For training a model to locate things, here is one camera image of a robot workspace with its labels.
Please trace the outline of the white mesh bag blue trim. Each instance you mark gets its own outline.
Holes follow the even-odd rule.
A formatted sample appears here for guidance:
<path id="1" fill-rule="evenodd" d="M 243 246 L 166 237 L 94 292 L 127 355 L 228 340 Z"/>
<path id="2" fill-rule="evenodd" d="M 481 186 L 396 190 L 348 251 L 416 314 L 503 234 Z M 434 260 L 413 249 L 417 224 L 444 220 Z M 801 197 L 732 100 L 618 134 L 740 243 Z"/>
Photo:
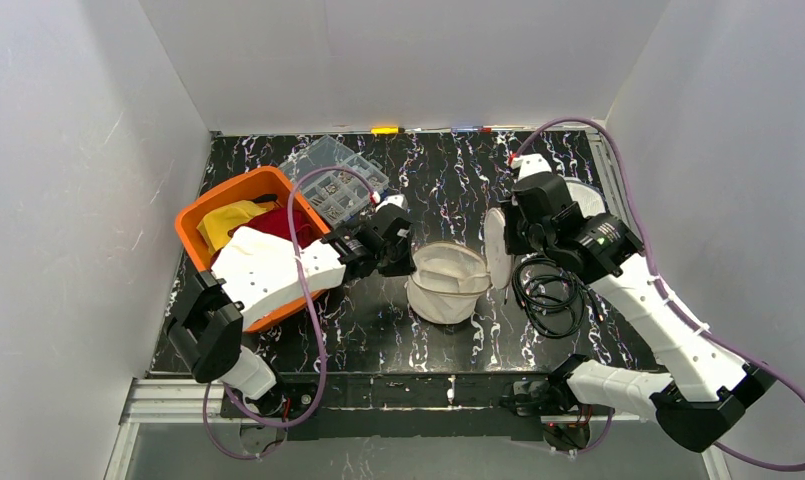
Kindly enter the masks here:
<path id="1" fill-rule="evenodd" d="M 598 189 L 575 177 L 565 177 L 564 181 L 572 200 L 578 204 L 585 218 L 608 212 L 605 198 Z"/>

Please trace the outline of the white mesh bag beige trim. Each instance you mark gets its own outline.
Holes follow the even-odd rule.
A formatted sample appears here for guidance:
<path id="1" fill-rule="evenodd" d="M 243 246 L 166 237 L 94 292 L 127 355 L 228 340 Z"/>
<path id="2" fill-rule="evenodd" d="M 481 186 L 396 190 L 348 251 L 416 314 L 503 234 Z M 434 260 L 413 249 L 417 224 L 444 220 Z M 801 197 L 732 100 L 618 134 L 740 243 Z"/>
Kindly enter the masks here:
<path id="1" fill-rule="evenodd" d="M 455 325 L 472 316 L 491 288 L 506 289 L 513 271 L 507 252 L 506 217 L 499 208 L 483 222 L 484 255 L 448 241 L 426 244 L 413 253 L 415 271 L 406 282 L 408 305 L 422 319 Z"/>

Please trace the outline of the plain white bra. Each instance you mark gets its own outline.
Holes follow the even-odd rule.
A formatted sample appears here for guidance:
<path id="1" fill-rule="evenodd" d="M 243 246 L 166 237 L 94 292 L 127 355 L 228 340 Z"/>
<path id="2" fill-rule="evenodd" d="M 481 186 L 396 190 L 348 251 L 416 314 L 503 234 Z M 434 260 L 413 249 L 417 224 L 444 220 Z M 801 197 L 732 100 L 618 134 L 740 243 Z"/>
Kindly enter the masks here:
<path id="1" fill-rule="evenodd" d="M 299 286 L 293 244 L 250 227 L 239 227 L 219 251 L 212 272 L 229 294 L 272 293 Z"/>

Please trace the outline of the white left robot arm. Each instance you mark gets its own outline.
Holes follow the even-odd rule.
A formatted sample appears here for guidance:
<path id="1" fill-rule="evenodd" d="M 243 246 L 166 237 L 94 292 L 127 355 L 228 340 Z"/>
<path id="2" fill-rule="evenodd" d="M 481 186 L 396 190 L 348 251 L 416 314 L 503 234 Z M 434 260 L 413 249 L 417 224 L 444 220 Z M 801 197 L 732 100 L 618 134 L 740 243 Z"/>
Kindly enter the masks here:
<path id="1" fill-rule="evenodd" d="M 391 195 L 363 219 L 352 219 L 307 247 L 249 227 L 198 273 L 195 295 L 165 332 L 199 384 L 219 381 L 258 400 L 274 389 L 277 373 L 242 343 L 243 333 L 274 311 L 373 273 L 412 274 L 412 220 L 407 200 Z"/>

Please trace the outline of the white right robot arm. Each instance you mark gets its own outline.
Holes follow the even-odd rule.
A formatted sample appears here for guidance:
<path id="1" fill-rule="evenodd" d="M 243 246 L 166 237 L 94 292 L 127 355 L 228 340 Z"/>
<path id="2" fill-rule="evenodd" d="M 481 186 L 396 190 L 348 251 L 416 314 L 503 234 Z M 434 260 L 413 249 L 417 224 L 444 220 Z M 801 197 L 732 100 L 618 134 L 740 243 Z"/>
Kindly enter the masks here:
<path id="1" fill-rule="evenodd" d="M 574 354 L 549 374 L 563 406 L 602 405 L 652 420 L 700 453 L 726 434 L 774 384 L 763 369 L 687 326 L 655 287 L 644 246 L 620 218 L 582 212 L 566 180 L 539 172 L 503 202 L 511 253 L 540 253 L 612 305 L 649 345 L 663 373 L 606 366 Z"/>

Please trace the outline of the clear plastic screw box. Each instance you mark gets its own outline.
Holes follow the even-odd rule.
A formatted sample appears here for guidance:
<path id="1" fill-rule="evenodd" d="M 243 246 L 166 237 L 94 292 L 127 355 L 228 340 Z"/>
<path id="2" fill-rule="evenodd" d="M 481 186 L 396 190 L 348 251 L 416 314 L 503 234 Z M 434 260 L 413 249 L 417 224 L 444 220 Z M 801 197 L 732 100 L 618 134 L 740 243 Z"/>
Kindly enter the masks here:
<path id="1" fill-rule="evenodd" d="M 358 172 L 379 194 L 389 185 L 388 177 L 377 164 L 328 135 L 292 154 L 279 169 L 295 184 L 305 174 L 332 165 Z M 332 228 L 356 216 L 370 203 L 368 189 L 351 174 L 337 170 L 312 177 L 301 184 L 300 192 Z"/>

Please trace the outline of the orange plastic basin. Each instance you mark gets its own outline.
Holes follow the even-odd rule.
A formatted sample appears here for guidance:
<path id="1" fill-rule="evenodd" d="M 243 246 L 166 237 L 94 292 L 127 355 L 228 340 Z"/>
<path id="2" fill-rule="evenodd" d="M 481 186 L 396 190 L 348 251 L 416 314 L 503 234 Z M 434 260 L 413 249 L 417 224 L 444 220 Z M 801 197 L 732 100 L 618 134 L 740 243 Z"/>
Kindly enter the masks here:
<path id="1" fill-rule="evenodd" d="M 286 206 L 293 183 L 276 167 L 265 166 L 253 169 L 226 180 L 208 190 L 185 207 L 175 219 L 174 227 L 190 260 L 198 271 L 208 270 L 212 265 L 213 254 L 198 232 L 197 226 L 211 211 L 240 200 L 252 200 L 264 194 L 275 194 L 281 205 Z M 319 216 L 301 193 L 294 200 L 294 211 L 302 212 L 312 232 L 321 237 L 330 232 L 329 226 Z M 244 313 L 244 332 L 258 333 L 269 330 L 306 308 L 303 297 L 287 303 L 261 317 Z"/>

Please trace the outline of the yellow cloth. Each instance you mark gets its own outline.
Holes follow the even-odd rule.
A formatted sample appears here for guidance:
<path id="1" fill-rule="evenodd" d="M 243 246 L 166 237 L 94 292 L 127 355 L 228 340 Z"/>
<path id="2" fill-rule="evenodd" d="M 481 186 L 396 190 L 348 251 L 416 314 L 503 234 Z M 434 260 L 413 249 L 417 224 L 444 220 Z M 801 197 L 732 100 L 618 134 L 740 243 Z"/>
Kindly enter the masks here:
<path id="1" fill-rule="evenodd" d="M 253 218 L 277 208 L 275 202 L 256 203 L 240 200 L 206 213 L 196 226 L 207 251 L 213 255 L 232 238 L 232 231 Z"/>

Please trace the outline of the yellow marker on wall edge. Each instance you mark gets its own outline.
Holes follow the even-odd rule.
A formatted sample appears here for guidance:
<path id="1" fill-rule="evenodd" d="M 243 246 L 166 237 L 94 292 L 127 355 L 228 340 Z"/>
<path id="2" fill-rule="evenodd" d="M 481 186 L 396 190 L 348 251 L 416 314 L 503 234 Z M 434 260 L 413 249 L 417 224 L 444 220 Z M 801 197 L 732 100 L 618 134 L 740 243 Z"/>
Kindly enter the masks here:
<path id="1" fill-rule="evenodd" d="M 396 135 L 403 132 L 404 129 L 398 126 L 381 126 L 370 129 L 372 135 Z"/>

